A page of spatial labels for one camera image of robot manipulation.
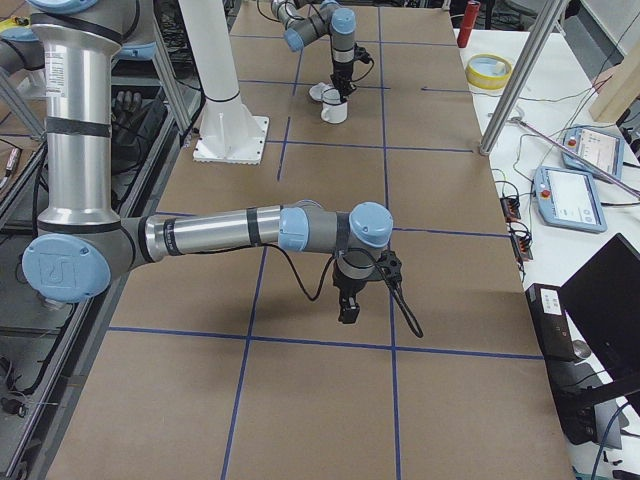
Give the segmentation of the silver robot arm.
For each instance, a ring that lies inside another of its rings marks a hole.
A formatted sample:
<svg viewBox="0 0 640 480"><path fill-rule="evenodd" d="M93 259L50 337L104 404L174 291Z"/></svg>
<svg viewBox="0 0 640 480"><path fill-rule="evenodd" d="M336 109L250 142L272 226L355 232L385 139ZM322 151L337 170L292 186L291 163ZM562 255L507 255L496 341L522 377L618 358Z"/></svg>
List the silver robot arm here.
<svg viewBox="0 0 640 480"><path fill-rule="evenodd" d="M121 217L111 202L112 61L125 47L154 51L153 5L35 1L31 27L44 47L48 205L22 269L42 296L78 303L166 257L252 247L328 254L323 274L339 291L344 324L356 321L356 296L367 283L398 286L392 215L375 202L349 212L304 200L209 217Z"/></svg>
<svg viewBox="0 0 640 480"><path fill-rule="evenodd" d="M337 1L323 1L308 17L299 10L311 1L272 1L271 13L284 26L283 38L292 52L302 51L311 43L329 36L333 72L331 85L345 103L355 91L352 82L356 61L356 15Z"/></svg>

